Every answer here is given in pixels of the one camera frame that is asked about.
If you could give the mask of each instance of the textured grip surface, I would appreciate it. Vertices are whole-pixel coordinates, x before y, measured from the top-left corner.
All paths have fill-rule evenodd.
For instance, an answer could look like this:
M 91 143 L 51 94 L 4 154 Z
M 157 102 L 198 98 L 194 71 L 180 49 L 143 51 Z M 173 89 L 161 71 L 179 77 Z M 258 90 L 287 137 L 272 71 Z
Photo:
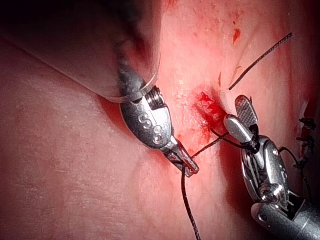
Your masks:
M 258 117 L 256 111 L 251 101 L 246 96 L 238 96 L 234 101 L 234 105 L 236 114 L 243 124 L 247 127 L 257 124 Z

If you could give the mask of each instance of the metal instrument wrist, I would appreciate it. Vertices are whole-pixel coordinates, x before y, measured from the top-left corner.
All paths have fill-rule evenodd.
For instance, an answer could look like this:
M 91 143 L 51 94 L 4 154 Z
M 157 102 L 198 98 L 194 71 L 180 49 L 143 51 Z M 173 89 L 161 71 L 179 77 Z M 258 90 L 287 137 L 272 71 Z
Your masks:
M 120 104 L 123 120 L 133 135 L 149 148 L 160 150 L 187 177 L 199 167 L 182 143 L 174 137 L 171 116 L 160 89 L 154 86 L 149 93 L 134 102 Z

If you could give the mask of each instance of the clear plastic sheath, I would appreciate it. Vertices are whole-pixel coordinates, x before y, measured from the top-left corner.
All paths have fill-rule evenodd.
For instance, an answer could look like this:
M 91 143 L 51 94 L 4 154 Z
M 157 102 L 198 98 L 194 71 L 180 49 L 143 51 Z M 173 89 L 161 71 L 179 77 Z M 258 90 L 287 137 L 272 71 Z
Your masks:
M 155 85 L 161 1 L 16 1 L 0 10 L 0 34 L 36 58 L 112 102 Z

